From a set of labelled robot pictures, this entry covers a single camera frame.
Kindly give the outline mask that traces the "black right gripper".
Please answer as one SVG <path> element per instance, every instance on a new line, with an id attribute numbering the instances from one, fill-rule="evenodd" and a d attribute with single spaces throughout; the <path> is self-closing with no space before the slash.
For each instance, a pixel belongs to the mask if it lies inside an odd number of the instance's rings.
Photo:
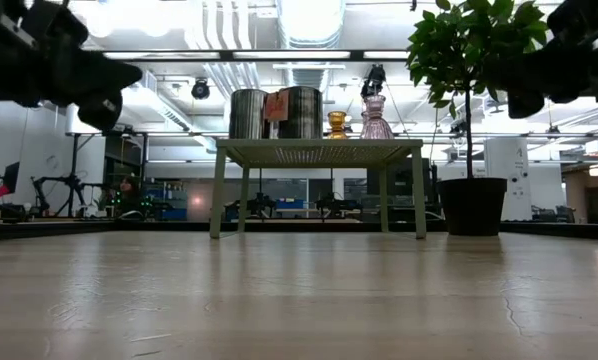
<path id="1" fill-rule="evenodd" d="M 598 0 L 564 0 L 548 16 L 547 24 L 553 34 L 548 48 L 566 61 L 550 99 L 566 103 L 584 96 L 598 101 Z M 537 50 L 485 58 L 483 79 L 488 86 L 509 92 L 510 118 L 527 118 L 544 107 L 543 96 L 549 92 L 544 77 L 548 55 Z"/>

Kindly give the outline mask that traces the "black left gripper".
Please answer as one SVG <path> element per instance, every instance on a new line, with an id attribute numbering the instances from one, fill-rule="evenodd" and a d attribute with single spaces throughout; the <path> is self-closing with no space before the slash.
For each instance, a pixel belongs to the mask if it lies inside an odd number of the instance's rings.
<path id="1" fill-rule="evenodd" d="M 0 101 L 35 108 L 43 101 L 78 104 L 81 122 L 100 131 L 116 125 L 123 108 L 121 90 L 138 82 L 142 70 L 102 53 L 60 49 L 66 36 L 82 44 L 88 30 L 69 10 L 70 0 L 0 0 Z"/>

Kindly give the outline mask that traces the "large ribbed metal tin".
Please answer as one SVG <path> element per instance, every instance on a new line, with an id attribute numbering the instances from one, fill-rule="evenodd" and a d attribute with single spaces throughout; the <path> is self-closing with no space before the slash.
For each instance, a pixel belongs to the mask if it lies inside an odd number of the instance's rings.
<path id="1" fill-rule="evenodd" d="M 259 89 L 240 89 L 230 98 L 230 139 L 265 139 L 269 127 L 264 120 L 267 92 Z"/>

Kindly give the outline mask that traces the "large pink glass candle holder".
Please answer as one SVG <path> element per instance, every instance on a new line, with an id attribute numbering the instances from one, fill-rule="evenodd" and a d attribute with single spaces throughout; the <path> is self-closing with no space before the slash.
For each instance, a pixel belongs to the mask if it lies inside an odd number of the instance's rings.
<path id="1" fill-rule="evenodd" d="M 383 118 L 386 98 L 382 95 L 372 95 L 364 98 L 364 125 L 361 132 L 362 139 L 388 140 L 394 135 L 389 123 Z"/>

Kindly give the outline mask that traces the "amber glass candle holder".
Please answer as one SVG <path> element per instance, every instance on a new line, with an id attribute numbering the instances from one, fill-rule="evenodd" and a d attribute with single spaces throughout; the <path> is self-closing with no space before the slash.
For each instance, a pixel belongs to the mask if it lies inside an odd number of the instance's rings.
<path id="1" fill-rule="evenodd" d="M 342 111 L 331 111 L 328 113 L 328 121 L 331 131 L 328 135 L 329 139 L 347 139 L 345 133 L 345 119 L 347 114 Z"/>

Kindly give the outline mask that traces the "ribbed metal tin orange tag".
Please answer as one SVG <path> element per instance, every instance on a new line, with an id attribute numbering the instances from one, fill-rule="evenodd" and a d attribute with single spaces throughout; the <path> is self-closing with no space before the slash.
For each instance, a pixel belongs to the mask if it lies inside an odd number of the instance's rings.
<path id="1" fill-rule="evenodd" d="M 322 93 L 312 87 L 293 86 L 279 94 L 285 104 L 285 119 L 278 125 L 280 139 L 321 139 L 323 137 Z"/>

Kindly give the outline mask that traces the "green leafy potted tree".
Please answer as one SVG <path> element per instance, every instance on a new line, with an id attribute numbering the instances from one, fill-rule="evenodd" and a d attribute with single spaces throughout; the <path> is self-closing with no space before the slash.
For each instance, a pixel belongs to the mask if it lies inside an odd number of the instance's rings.
<path id="1" fill-rule="evenodd" d="M 486 62 L 523 55 L 547 43 L 544 13 L 534 0 L 435 0 L 438 14 L 423 13 L 409 37 L 406 65 L 410 79 L 429 88 L 428 102 L 455 117 L 455 99 L 464 99 L 466 177 L 473 174 L 471 96 L 501 88 L 484 74 Z"/>

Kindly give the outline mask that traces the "white cylindrical appliance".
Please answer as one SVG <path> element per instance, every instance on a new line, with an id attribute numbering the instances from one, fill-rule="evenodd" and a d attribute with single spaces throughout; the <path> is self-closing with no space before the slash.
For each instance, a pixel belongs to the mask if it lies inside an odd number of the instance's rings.
<path id="1" fill-rule="evenodd" d="M 525 138 L 491 138 L 484 143 L 486 175 L 506 181 L 502 221 L 532 219 L 529 160 Z"/>

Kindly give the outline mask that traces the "black tripod stand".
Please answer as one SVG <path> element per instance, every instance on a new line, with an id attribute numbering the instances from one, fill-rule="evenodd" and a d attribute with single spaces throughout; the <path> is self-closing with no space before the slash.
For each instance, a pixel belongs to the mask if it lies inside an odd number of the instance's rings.
<path id="1" fill-rule="evenodd" d="M 68 218 L 83 217 L 88 204 L 85 202 L 84 189 L 90 187 L 92 189 L 99 188 L 102 191 L 109 190 L 110 185 L 105 183 L 87 183 L 81 181 L 76 175 L 58 176 L 58 177 L 39 177 L 31 178 L 31 182 L 35 191 L 35 201 L 38 214 L 47 218 L 58 218 L 61 213 L 66 210 Z M 43 185 L 46 182 L 54 182 L 65 185 L 69 189 L 66 201 L 54 212 L 50 214 L 51 205 L 47 200 L 47 194 L 43 190 Z"/>

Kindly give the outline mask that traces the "person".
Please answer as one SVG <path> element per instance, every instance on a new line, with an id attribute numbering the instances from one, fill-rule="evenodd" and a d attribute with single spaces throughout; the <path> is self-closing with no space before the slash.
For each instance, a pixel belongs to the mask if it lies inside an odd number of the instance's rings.
<path id="1" fill-rule="evenodd" d="M 119 190 L 118 215 L 121 218 L 140 218 L 141 195 L 136 181 L 131 177 L 125 177 Z"/>

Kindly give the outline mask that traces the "black ceiling spotlight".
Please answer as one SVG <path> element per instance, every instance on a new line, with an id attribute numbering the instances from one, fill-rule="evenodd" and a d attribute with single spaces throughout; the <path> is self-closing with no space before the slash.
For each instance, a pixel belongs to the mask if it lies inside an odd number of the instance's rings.
<path id="1" fill-rule="evenodd" d="M 382 64 L 373 64 L 364 80 L 360 95 L 362 98 L 379 95 L 386 81 L 386 74 Z"/>
<path id="2" fill-rule="evenodd" d="M 195 100 L 205 100 L 210 96 L 210 88 L 205 78 L 196 79 L 190 91 Z"/>

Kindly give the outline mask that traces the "black plant pot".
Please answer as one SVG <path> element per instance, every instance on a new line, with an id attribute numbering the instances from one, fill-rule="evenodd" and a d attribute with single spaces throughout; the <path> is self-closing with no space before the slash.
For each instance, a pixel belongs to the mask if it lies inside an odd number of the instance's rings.
<path id="1" fill-rule="evenodd" d="M 455 236 L 499 233 L 507 180 L 463 178 L 437 185 L 447 230 Z"/>

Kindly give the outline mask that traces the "orange paper tag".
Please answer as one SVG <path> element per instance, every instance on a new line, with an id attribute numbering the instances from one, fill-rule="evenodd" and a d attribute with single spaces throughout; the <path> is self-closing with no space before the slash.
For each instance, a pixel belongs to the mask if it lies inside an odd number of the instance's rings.
<path id="1" fill-rule="evenodd" d="M 264 103 L 264 118 L 268 122 L 288 120 L 289 91 L 286 89 L 268 93 Z"/>

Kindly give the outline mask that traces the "black background robot stand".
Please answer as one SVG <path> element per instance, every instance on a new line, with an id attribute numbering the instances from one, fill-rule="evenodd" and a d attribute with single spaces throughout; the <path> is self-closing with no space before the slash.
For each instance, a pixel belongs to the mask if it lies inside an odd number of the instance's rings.
<path id="1" fill-rule="evenodd" d="M 335 194 L 330 192 L 320 197 L 315 202 L 320 219 L 325 222 L 327 219 L 356 219 L 363 214 L 363 206 L 357 200 L 337 199 Z"/>
<path id="2" fill-rule="evenodd" d="M 269 218 L 276 209 L 276 202 L 268 195 L 258 192 L 254 199 L 250 199 L 246 204 L 248 218 Z M 239 217 L 240 201 L 236 200 L 225 206 L 225 220 L 232 221 Z"/>

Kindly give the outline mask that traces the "pale green metal shelf table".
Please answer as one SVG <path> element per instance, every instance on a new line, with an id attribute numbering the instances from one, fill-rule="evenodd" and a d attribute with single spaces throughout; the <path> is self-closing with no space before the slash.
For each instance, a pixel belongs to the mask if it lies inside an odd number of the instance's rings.
<path id="1" fill-rule="evenodd" d="M 250 171 L 253 169 L 368 169 L 375 168 L 380 177 L 381 230 L 389 230 L 387 204 L 387 168 L 406 158 L 412 159 L 415 237 L 427 236 L 425 191 L 423 185 L 422 147 L 420 139 L 220 139 L 216 142 L 214 185 L 209 235 L 221 234 L 223 185 L 226 161 L 242 168 L 241 203 L 248 199 Z"/>

